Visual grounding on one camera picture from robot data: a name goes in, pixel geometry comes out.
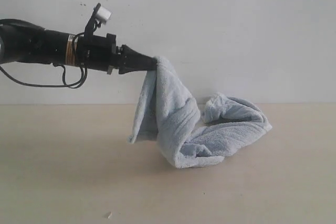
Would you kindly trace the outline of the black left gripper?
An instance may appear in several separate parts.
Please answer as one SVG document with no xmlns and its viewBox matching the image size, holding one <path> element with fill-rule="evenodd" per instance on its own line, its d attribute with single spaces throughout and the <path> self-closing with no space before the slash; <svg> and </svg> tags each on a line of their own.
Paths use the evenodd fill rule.
<svg viewBox="0 0 336 224">
<path fill-rule="evenodd" d="M 157 60 L 141 54 L 127 45 L 117 46 L 117 36 L 106 34 L 105 37 L 93 35 L 91 38 L 78 34 L 74 37 L 74 56 L 76 67 L 86 67 L 111 74 L 118 69 L 118 74 L 138 71 L 153 71 Z M 125 63 L 145 63 L 136 66 L 123 66 Z"/>
</svg>

